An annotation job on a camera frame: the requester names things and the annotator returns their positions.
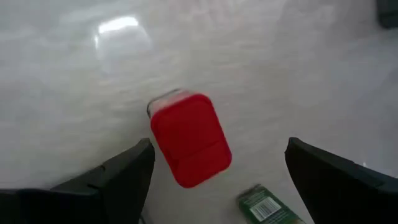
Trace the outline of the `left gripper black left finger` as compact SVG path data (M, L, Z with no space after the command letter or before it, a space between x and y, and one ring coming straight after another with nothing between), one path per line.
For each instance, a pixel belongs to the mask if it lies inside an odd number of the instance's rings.
M50 189L1 189L1 223L138 223L154 162L144 138Z

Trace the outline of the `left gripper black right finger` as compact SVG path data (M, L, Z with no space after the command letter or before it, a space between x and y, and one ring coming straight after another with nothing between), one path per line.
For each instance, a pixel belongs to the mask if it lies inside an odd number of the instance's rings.
M397 223L397 179L289 138L285 162L315 223Z

